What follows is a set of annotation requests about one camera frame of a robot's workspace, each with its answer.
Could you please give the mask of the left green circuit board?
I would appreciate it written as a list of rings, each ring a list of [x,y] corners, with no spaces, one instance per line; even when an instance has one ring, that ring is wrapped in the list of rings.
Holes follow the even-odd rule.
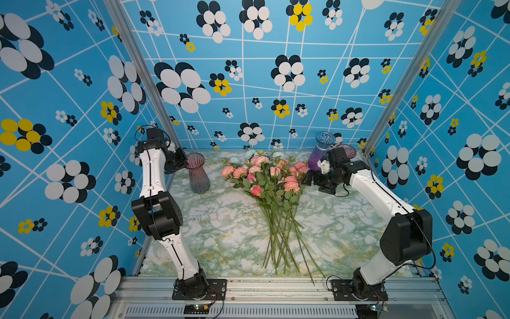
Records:
[[[186,316],[207,316],[209,311],[208,304],[186,304],[183,313]]]

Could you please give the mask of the aluminium front frame rail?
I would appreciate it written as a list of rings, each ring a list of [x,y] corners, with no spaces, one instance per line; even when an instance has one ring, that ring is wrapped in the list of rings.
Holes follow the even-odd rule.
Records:
[[[356,306],[388,306],[380,318],[454,318],[437,280],[424,277],[390,279],[388,301],[335,301],[326,280],[298,278],[228,278],[224,300],[207,316],[186,316],[186,304],[173,300],[173,279],[130,277],[123,281],[109,318],[358,318]]]

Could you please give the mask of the green circuit board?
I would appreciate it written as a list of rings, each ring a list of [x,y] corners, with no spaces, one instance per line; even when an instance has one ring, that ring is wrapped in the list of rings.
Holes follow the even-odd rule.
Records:
[[[388,306],[376,306],[368,304],[359,304],[356,306],[358,319],[379,319],[381,315],[388,310]]]
[[[186,304],[183,313],[186,316],[207,316],[209,311],[208,304]]]

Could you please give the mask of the right green circuit board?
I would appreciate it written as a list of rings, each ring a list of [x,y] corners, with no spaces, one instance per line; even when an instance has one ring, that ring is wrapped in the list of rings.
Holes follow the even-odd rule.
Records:
[[[388,306],[376,306],[368,304],[359,304],[356,306],[358,319],[379,319],[381,315],[388,310]]]

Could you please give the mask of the right aluminium corner post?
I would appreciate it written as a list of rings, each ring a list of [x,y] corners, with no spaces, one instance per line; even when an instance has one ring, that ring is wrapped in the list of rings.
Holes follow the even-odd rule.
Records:
[[[399,104],[417,77],[423,62],[425,62],[433,48],[436,46],[461,2],[461,0],[445,1],[439,9],[436,22],[421,42],[416,54],[410,62],[410,65],[399,81],[398,86],[396,87],[396,92],[393,94],[389,105],[382,112],[377,125],[367,140],[367,144],[363,149],[363,153],[367,158],[369,157],[370,152],[375,148],[377,141],[383,134],[383,130],[385,129],[387,122],[396,112]]]

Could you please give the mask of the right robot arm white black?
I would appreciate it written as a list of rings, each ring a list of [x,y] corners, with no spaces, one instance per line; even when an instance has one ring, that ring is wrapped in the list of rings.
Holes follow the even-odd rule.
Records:
[[[386,221],[378,253],[357,268],[351,281],[356,299],[367,300],[382,293],[385,281],[403,266],[413,266],[433,255],[433,218],[425,209],[409,205],[376,177],[363,161],[348,158],[343,148],[329,150],[317,161],[309,160],[304,178],[308,186],[335,195],[337,186],[351,186],[364,196]]]

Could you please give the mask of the aluminium corner post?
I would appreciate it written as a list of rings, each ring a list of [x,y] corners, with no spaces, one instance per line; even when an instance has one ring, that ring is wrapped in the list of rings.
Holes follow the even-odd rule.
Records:
[[[114,25],[119,29],[121,36],[123,36],[124,46],[126,47],[127,53],[129,54],[141,78],[144,89],[146,89],[146,93],[151,100],[162,128],[168,133],[171,141],[176,145],[176,147],[180,148],[181,142],[169,119],[169,114],[167,113],[166,107],[163,105],[159,91],[157,90],[157,87],[151,78],[150,70],[143,59],[142,51],[140,50],[139,45],[135,39],[135,33],[130,29],[121,2],[106,0],[104,3],[114,22]]]
[[[385,129],[387,122],[396,112],[399,104],[417,77],[423,62],[425,62],[433,48],[436,46],[461,2],[461,0],[445,1],[439,9],[436,22],[421,42],[416,54],[410,62],[410,65],[399,81],[398,86],[396,87],[396,92],[393,94],[389,105],[382,112],[377,125],[367,140],[367,144],[363,149],[363,153],[367,158],[369,157],[370,152],[375,148],[377,141],[383,134],[383,130]]]

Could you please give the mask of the bunch of pink flowers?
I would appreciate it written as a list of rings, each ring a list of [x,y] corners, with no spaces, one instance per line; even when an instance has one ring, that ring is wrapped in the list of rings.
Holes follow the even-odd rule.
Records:
[[[268,222],[269,239],[262,266],[274,267],[276,274],[290,269],[305,272],[313,279],[313,271],[324,275],[302,235],[304,226],[298,221],[304,179],[311,169],[281,152],[249,150],[245,160],[225,158],[221,176],[256,201]]]

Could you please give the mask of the pink grey ribbed glass vase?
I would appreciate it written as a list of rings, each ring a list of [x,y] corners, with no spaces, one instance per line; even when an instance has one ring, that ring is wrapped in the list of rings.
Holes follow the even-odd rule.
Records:
[[[189,172],[189,184],[196,194],[204,194],[211,187],[210,179],[204,169],[205,157],[199,153],[187,155],[186,168]]]

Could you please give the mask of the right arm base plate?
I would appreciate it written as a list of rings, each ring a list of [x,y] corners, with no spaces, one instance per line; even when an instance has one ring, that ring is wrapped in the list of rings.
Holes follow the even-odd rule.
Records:
[[[388,301],[388,294],[383,284],[367,286],[357,281],[343,280],[338,278],[329,279],[326,287],[332,292],[335,301],[349,302],[382,302]]]

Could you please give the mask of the purple blue ribbed glass vase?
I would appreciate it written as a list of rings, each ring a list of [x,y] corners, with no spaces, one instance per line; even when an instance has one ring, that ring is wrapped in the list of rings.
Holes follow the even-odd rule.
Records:
[[[323,158],[331,146],[335,143],[335,136],[330,132],[319,132],[315,136],[316,146],[313,149],[309,159],[308,167],[311,170],[320,170],[318,162]]]

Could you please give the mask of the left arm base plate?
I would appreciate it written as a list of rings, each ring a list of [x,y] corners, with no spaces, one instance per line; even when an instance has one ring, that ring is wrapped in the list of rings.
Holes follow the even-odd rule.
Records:
[[[172,294],[173,300],[214,301],[224,300],[227,292],[227,279],[177,279]]]

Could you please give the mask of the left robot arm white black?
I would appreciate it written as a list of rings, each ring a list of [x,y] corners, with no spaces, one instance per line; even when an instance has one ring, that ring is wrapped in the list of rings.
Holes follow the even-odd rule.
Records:
[[[203,268],[187,248],[181,234],[183,215],[165,182],[187,165],[187,157],[162,129],[149,126],[146,139],[137,141],[135,155],[142,163],[142,188],[131,209],[143,232],[165,247],[177,270],[175,287],[182,295],[201,299],[209,284]]]

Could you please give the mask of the left aluminium corner post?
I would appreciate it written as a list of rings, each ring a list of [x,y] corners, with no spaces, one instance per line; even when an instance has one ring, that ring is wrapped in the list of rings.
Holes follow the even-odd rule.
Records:
[[[114,25],[119,29],[121,36],[123,36],[124,46],[126,47],[127,53],[129,54],[141,78],[144,89],[146,89],[146,93],[151,100],[162,128],[168,133],[171,141],[176,145],[176,147],[180,148],[181,142],[169,119],[169,114],[167,113],[166,107],[163,105],[159,91],[157,90],[157,87],[151,78],[150,70],[143,59],[142,51],[140,50],[139,45],[135,39],[135,33],[130,29],[121,2],[106,0],[104,3],[114,22]]]

